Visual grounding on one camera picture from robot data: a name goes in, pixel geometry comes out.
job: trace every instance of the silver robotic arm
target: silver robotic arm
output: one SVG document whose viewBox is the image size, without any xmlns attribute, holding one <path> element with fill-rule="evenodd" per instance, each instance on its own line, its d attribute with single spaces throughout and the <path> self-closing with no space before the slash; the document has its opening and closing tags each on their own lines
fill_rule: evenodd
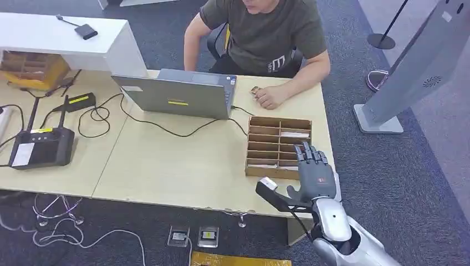
<svg viewBox="0 0 470 266">
<path fill-rule="evenodd" d="M 334 200 L 336 183 L 325 154 L 306 142 L 295 147 L 299 166 L 300 190 L 287 187 L 289 197 L 276 192 L 268 177 L 260 180 L 256 192 L 281 212 L 311 213 L 311 232 L 302 225 L 315 252 L 328 266 L 399 266 L 384 245 L 349 217 L 342 204 Z"/>
</svg>

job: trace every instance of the power strip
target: power strip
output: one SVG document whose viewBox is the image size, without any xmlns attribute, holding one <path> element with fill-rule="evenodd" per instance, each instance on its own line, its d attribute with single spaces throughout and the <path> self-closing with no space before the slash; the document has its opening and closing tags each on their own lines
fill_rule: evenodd
<svg viewBox="0 0 470 266">
<path fill-rule="evenodd" d="M 10 106 L 0 108 L 0 143 L 3 138 L 3 134 L 7 131 L 8 122 L 10 116 L 12 116 L 12 108 Z"/>
</svg>

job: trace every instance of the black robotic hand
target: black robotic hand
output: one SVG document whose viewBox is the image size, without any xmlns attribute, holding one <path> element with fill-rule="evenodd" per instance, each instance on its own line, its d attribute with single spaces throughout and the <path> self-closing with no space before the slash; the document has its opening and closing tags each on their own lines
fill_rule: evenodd
<svg viewBox="0 0 470 266">
<path fill-rule="evenodd" d="M 300 190 L 288 186 L 287 193 L 293 200 L 311 202 L 318 197 L 334 198 L 336 184 L 333 169 L 328 164 L 325 153 L 303 142 L 295 146 L 299 166 Z"/>
</svg>

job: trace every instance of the t-shirt logo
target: t-shirt logo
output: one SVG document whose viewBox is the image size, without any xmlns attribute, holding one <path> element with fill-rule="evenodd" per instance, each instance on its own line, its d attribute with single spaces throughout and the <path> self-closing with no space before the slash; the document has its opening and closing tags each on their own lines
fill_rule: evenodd
<svg viewBox="0 0 470 266">
<path fill-rule="evenodd" d="M 277 72 L 281 69 L 285 64 L 285 55 L 281 56 L 280 58 L 273 60 L 271 63 L 268 64 L 268 73 Z"/>
</svg>

